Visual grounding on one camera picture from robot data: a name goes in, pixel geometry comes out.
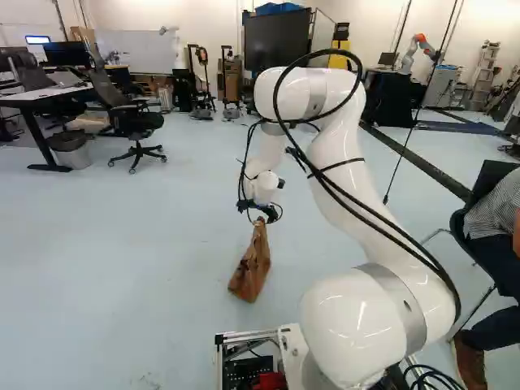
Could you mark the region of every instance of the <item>computer monitor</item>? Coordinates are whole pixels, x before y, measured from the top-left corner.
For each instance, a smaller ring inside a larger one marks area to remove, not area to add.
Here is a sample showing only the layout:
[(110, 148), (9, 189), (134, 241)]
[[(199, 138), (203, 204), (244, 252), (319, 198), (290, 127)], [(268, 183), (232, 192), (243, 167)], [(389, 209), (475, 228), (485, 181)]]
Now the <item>computer monitor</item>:
[(378, 65), (387, 65), (389, 67), (393, 67), (393, 64), (396, 63), (398, 56), (399, 53), (381, 53), (377, 63)]
[(84, 66), (90, 68), (90, 54), (83, 42), (51, 42), (43, 45), (50, 66)]
[(246, 19), (245, 69), (259, 72), (288, 66), (307, 54), (310, 15), (310, 8), (306, 8)]
[(20, 51), (27, 52), (25, 46), (13, 46), (13, 47), (0, 47), (0, 72), (10, 72), (11, 66), (9, 65), (9, 57), (12, 57)]

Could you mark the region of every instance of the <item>laptop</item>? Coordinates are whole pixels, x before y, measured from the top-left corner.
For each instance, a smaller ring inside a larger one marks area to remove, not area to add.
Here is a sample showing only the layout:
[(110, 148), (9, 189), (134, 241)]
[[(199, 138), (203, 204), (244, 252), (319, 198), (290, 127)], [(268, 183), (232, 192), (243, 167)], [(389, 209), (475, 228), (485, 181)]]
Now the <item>laptop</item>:
[(378, 65), (383, 67), (393, 67), (396, 63), (399, 53), (381, 53), (379, 57)]
[(47, 73), (47, 77), (56, 83), (58, 88), (69, 88), (83, 83), (83, 80), (71, 71), (55, 71)]

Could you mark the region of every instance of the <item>paper bag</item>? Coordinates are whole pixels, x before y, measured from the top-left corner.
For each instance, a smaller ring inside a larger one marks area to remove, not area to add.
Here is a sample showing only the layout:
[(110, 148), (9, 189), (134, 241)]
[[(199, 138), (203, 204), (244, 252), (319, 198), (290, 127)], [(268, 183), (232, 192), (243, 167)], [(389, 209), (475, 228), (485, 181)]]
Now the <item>paper bag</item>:
[(254, 223), (251, 244), (240, 260), (227, 289), (240, 299), (253, 303), (262, 291), (269, 268), (271, 254), (267, 241), (267, 227), (265, 220), (259, 217)]

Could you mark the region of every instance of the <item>box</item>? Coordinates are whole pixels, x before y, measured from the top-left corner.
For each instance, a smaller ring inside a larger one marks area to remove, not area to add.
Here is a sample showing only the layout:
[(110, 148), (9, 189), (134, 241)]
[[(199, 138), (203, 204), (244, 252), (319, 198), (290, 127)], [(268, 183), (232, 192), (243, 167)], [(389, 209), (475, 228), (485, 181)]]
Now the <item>box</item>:
[[(222, 59), (219, 58), (219, 73), (222, 73)], [(226, 73), (242, 73), (241, 59), (226, 59)]]
[(153, 75), (133, 75), (136, 83), (142, 85), (148, 95), (157, 95), (159, 88), (166, 88), (173, 85), (173, 79), (170, 76), (153, 76)]
[[(242, 85), (242, 60), (234, 58), (226, 59), (226, 98), (230, 102), (238, 102), (241, 97)], [(224, 97), (223, 91), (223, 72), (222, 59), (219, 58), (219, 73), (217, 74), (217, 98), (222, 101)]]
[(74, 41), (80, 41), (93, 45), (96, 42), (96, 34), (91, 28), (72, 26), (71, 35)]
[[(226, 99), (230, 102), (238, 102), (240, 99), (240, 83), (241, 76), (236, 73), (226, 73)], [(217, 75), (217, 98), (222, 101), (224, 98), (223, 91), (223, 74)]]

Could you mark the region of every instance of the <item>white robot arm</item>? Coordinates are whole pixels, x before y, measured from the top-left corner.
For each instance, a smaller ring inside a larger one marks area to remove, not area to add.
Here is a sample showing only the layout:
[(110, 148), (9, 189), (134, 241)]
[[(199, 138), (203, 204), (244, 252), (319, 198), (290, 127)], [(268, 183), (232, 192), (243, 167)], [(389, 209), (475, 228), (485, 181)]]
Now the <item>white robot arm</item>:
[[(273, 90), (284, 69), (269, 69), (256, 81), (255, 104), (265, 119), (276, 120)], [(354, 81), (355, 75), (345, 70), (296, 67), (279, 89), (280, 116), (290, 121), (327, 112), (349, 95)], [(357, 88), (347, 104), (320, 119), (321, 132), (306, 156), (347, 193), (397, 224), (375, 191), (358, 146), (365, 101), (364, 89)], [(261, 127), (262, 147), (246, 162), (244, 187), (247, 198), (269, 205), (280, 182), (272, 170), (281, 162), (287, 137), (277, 123)], [(338, 388), (369, 388), (388, 366), (449, 331), (456, 315), (453, 291), (431, 268), (342, 207), (314, 175), (309, 181), (323, 216), (359, 241), (368, 263), (309, 290), (301, 300), (301, 329), (319, 369)], [(415, 248), (356, 202), (332, 191), (369, 223)]]

